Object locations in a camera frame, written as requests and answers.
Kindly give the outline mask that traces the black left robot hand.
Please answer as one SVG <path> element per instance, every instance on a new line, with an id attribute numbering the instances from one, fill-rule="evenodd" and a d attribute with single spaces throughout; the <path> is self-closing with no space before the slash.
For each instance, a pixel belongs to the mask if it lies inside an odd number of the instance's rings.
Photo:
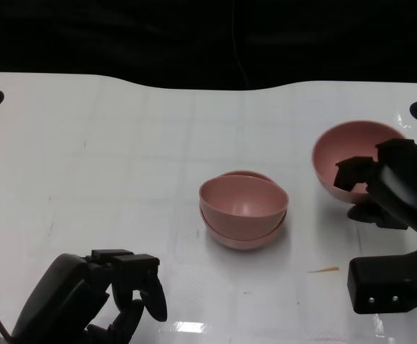
<path id="1" fill-rule="evenodd" d="M 168 317 L 158 258 L 125 249 L 61 254 L 12 331 L 15 343 L 129 343 L 144 311 Z"/>

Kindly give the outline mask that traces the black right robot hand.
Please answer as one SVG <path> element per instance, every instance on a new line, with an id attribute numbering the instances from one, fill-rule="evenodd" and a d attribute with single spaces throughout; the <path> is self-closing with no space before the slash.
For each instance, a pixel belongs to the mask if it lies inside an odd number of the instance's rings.
<path id="1" fill-rule="evenodd" d="M 334 186 L 352 191 L 364 183 L 368 199 L 347 213 L 380 228 L 417 232 L 417 143 L 390 139 L 376 145 L 377 158 L 355 156 L 336 163 Z"/>

